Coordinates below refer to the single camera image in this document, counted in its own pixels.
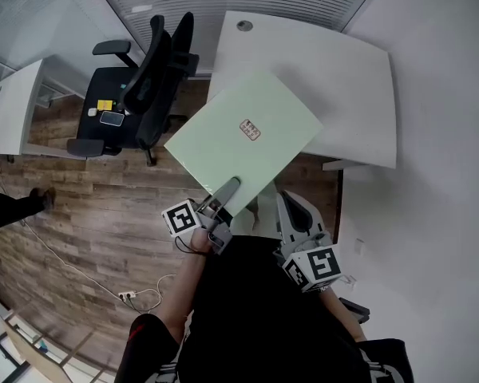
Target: curved white desk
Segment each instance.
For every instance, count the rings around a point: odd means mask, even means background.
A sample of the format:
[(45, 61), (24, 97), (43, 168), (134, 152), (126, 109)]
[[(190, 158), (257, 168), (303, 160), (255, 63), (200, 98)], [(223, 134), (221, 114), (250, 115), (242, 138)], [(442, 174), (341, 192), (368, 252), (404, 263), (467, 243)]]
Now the curved white desk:
[[(238, 30), (243, 20), (253, 29)], [(228, 11), (208, 100), (253, 69), (274, 73), (322, 121), (324, 129), (304, 152), (395, 168), (394, 91), (387, 52), (304, 22)]]

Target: person's foot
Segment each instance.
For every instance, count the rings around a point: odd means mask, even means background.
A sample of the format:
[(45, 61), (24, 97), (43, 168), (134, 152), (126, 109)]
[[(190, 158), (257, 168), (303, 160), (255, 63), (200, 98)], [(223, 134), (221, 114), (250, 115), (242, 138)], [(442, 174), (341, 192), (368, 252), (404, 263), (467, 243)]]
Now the person's foot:
[(51, 210), (55, 204), (55, 188), (49, 188), (42, 195), (42, 205), (45, 207), (45, 210)]
[(39, 193), (41, 193), (40, 188), (33, 188), (32, 190), (30, 190), (29, 196), (30, 197), (39, 197)]

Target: black office chair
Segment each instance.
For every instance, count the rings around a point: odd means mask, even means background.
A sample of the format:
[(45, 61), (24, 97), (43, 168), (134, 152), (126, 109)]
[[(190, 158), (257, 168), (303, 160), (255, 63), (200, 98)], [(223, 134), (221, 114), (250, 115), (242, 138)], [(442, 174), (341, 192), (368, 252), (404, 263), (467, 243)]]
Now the black office chair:
[[(194, 76), (199, 56), (190, 54), (193, 14), (186, 13), (172, 38), (164, 30), (164, 17), (151, 19), (152, 40), (140, 68), (128, 57), (129, 41), (105, 41), (94, 47), (93, 55), (115, 54), (127, 66), (99, 68), (85, 96), (76, 139), (67, 141), (67, 151), (75, 156), (117, 155), (123, 148), (145, 151), (148, 166), (156, 164), (150, 149), (167, 132), (170, 108), (182, 80)], [(128, 111), (121, 126), (102, 124), (89, 116), (98, 100), (117, 103), (114, 111)]]

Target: hand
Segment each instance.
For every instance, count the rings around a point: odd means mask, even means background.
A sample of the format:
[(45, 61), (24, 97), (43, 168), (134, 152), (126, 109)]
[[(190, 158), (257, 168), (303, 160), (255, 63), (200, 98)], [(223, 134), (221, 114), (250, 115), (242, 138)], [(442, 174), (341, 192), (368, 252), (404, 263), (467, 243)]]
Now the hand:
[(213, 243), (209, 241), (209, 232), (203, 228), (196, 228), (192, 234), (190, 247), (199, 252), (208, 253), (213, 247)]

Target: white cable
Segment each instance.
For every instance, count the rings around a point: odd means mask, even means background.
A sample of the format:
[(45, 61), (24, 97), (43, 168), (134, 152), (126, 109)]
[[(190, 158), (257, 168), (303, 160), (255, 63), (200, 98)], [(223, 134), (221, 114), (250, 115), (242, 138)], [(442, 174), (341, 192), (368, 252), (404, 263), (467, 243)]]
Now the white cable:
[[(7, 195), (7, 190), (5, 188), (5, 186), (3, 185), (2, 183), (2, 178), (0, 177), (0, 187), (2, 188), (3, 192)], [(84, 277), (86, 277), (89, 281), (92, 281), (94, 282), (97, 286), (99, 286), (101, 289), (105, 290), (106, 292), (108, 292), (110, 295), (112, 295), (115, 299), (117, 299), (118, 301), (121, 301), (123, 302), (124, 304), (126, 303), (125, 301), (123, 301), (122, 299), (119, 298), (118, 295), (115, 295), (111, 290), (109, 290), (106, 286), (103, 286), (101, 285), (98, 281), (96, 281), (94, 278), (91, 278), (89, 277), (85, 272), (83, 272), (82, 270), (78, 270), (78, 268), (76, 268), (75, 266), (71, 265), (71, 264), (68, 264), (66, 261), (64, 261), (59, 254), (57, 254), (52, 248), (48, 247), (48, 244), (46, 244), (44, 242), (44, 240), (39, 237), (39, 235), (32, 229), (32, 227), (26, 222), (26, 220), (22, 220), (23, 223), (25, 223), (25, 225), (29, 228), (30, 232), (35, 235), (35, 237), (42, 243), (43, 246), (45, 246), (48, 251), (50, 251), (53, 255), (55, 255), (55, 257), (57, 257), (61, 263), (65, 266), (65, 267), (69, 267), (69, 268), (72, 268), (73, 270), (75, 270), (77, 273), (83, 275)], [(156, 292), (158, 294), (158, 303), (151, 307), (149, 310), (139, 310), (139, 311), (143, 311), (143, 312), (149, 312), (151, 313), (151, 310), (153, 310), (154, 308), (156, 308), (157, 306), (159, 306), (161, 304), (161, 300), (162, 300), (162, 296), (161, 296), (161, 292), (160, 292), (160, 281), (163, 279), (163, 278), (167, 278), (167, 277), (173, 277), (175, 276), (176, 274), (167, 274), (167, 275), (164, 275), (163, 277), (161, 277), (160, 279), (158, 279), (158, 282), (156, 283), (156, 289), (154, 288), (148, 288), (146, 290), (142, 290), (140, 292), (136, 292), (136, 294), (142, 294), (148, 290), (152, 290), (154, 292)]]

